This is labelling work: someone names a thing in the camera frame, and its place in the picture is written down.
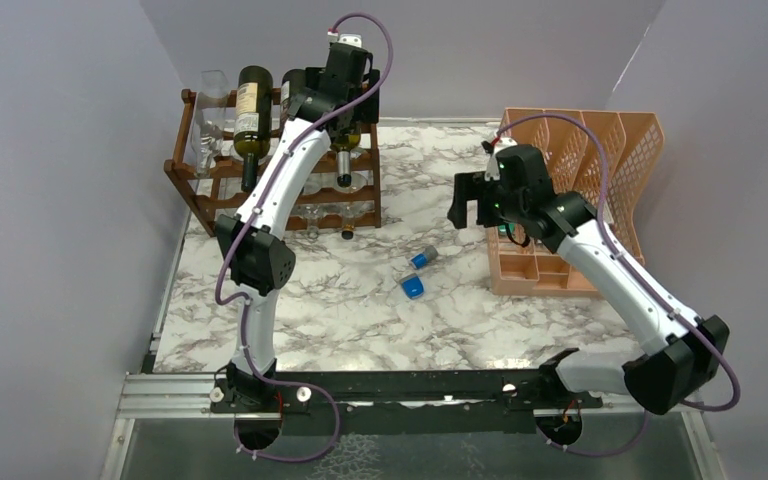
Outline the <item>green wine bottle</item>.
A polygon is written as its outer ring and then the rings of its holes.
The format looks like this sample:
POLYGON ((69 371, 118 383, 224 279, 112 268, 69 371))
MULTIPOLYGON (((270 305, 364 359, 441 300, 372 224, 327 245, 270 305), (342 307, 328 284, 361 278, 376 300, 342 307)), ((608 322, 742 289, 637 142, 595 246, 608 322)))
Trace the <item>green wine bottle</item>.
POLYGON ((244 67, 238 76, 233 147, 242 159, 242 191, 251 193, 258 181, 259 162, 270 150, 272 131, 271 73, 262 66, 244 67))
POLYGON ((336 185, 341 188, 348 188, 352 184, 351 152, 360 144, 360 140, 359 125, 353 126, 332 140, 331 149, 336 154, 336 185))
POLYGON ((306 71, 304 69, 291 69, 283 75, 280 87, 280 127, 284 126, 289 117, 293 96, 305 86, 306 71))

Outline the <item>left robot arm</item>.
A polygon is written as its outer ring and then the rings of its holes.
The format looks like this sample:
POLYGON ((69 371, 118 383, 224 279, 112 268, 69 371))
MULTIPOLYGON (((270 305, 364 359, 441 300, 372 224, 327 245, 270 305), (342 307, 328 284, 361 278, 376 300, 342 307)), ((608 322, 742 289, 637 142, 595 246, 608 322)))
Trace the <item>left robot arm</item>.
POLYGON ((355 43, 337 41, 327 62, 306 70, 305 83, 289 98, 287 119, 273 158, 234 216, 217 223, 223 256, 221 277, 236 284, 238 340, 224 368, 227 398, 250 410, 276 397, 275 310, 280 290, 295 267, 284 235, 294 205, 314 167, 336 155, 337 182, 351 183, 352 151, 361 127, 378 120, 378 84, 385 72, 355 43))

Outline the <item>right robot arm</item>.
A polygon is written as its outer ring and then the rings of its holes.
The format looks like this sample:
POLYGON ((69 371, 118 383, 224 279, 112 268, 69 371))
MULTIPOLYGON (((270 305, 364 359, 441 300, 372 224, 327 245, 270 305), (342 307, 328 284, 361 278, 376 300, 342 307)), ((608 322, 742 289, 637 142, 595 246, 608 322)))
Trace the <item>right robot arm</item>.
POLYGON ((598 290, 642 351, 629 358, 580 350, 555 357, 536 383, 545 404, 560 407, 576 392, 594 391, 629 395, 644 410, 663 415, 724 368, 726 323, 716 315, 702 318, 677 301, 606 229, 584 196, 556 192, 538 148, 504 147, 490 162, 494 174, 455 174, 448 220, 465 228, 467 205, 474 201, 478 225, 523 227, 598 290))

